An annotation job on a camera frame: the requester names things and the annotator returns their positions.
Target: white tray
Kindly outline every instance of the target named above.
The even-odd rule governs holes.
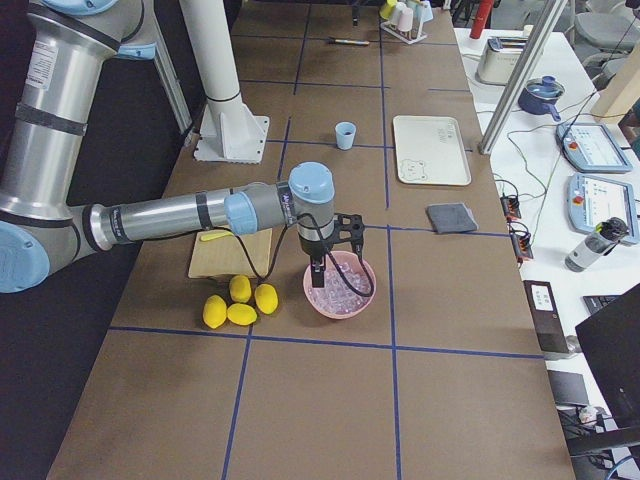
[[[418,185],[469,185],[471,173],[455,118],[393,119],[398,179]]]

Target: white table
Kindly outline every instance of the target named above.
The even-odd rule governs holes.
[[[456,38],[474,97],[478,119],[484,131],[504,88],[482,84],[476,79],[475,72],[479,56],[488,37],[521,36],[521,32],[484,30],[477,40],[469,38],[469,32],[469,29],[456,29]],[[583,113],[589,112],[598,98],[596,93],[589,99],[594,92],[593,85],[562,33],[551,34],[532,78],[544,75],[554,76],[565,87],[565,94],[556,105],[563,121],[571,120],[581,109]],[[588,104],[583,108],[587,99],[589,99]],[[581,122],[594,120],[589,115],[580,116],[578,119]],[[540,125],[549,125],[534,132],[511,135],[527,158],[529,170],[544,183],[547,183],[551,176],[544,205],[542,198],[521,198],[522,223],[532,232],[535,231],[535,237],[534,260],[525,262],[520,273],[523,280],[551,282],[565,335],[574,335],[575,326],[589,316],[581,298],[583,295],[621,294],[640,283],[640,246],[617,247],[608,257],[598,260],[582,273],[571,272],[564,266],[564,257],[584,239],[584,234],[573,230],[567,215],[567,181],[576,170],[566,159],[560,157],[560,150],[555,140],[555,123],[550,115],[531,115],[521,111],[516,104],[491,152],[491,166],[499,178],[514,183],[520,194],[540,195],[543,192],[542,186],[527,174],[524,160],[507,138],[507,134],[516,130],[531,130]],[[621,146],[628,147],[626,139],[616,125],[610,125],[610,130]],[[598,176],[631,183],[638,197],[640,196],[640,162],[633,151],[626,150],[625,153],[634,166],[632,172],[622,175],[598,174]],[[515,193],[508,185],[499,182],[497,186],[499,191],[504,188],[506,194]],[[549,361],[547,368],[582,374],[591,404],[607,408],[583,355],[566,360]],[[620,469],[620,472],[624,472],[629,478],[640,478],[637,476],[635,466],[631,466],[630,469]]]

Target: blue joint cap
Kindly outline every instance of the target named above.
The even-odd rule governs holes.
[[[291,170],[289,187],[296,197],[316,205],[329,203],[336,193],[331,171],[318,162],[304,162]]]
[[[49,275],[49,256],[26,230],[0,222],[0,292],[15,293],[35,287]]]
[[[123,60],[153,60],[156,56],[156,43],[149,45],[120,45],[116,58]]]
[[[42,3],[56,12],[82,17],[109,10],[118,0],[42,0]]]
[[[258,231],[258,217],[246,193],[234,193],[224,199],[224,213],[229,227],[236,235]]]

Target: blue pot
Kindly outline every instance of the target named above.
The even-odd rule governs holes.
[[[525,112],[533,115],[550,114],[556,122],[560,121],[560,114],[556,109],[556,102],[564,94],[564,87],[551,76],[529,80],[522,90],[518,105]]]

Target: keyboard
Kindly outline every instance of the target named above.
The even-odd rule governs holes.
[[[620,295],[588,295],[582,297],[582,299],[584,300],[584,303],[587,304],[589,312],[593,315],[598,310],[601,310],[609,305],[619,296]]]

